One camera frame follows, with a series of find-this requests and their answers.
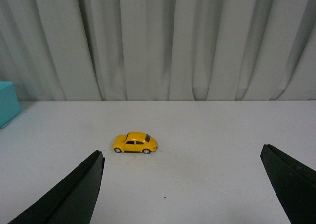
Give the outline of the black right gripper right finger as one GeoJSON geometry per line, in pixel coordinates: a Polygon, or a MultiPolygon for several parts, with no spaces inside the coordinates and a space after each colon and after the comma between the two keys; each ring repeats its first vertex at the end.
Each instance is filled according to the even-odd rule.
{"type": "Polygon", "coordinates": [[[265,144],[260,158],[292,224],[316,222],[316,172],[276,147],[265,144]]]}

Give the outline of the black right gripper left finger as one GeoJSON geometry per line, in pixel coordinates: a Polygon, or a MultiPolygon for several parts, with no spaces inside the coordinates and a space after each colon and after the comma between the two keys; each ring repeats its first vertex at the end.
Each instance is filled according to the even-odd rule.
{"type": "Polygon", "coordinates": [[[96,150],[11,224],[88,224],[99,195],[105,158],[96,150]]]}

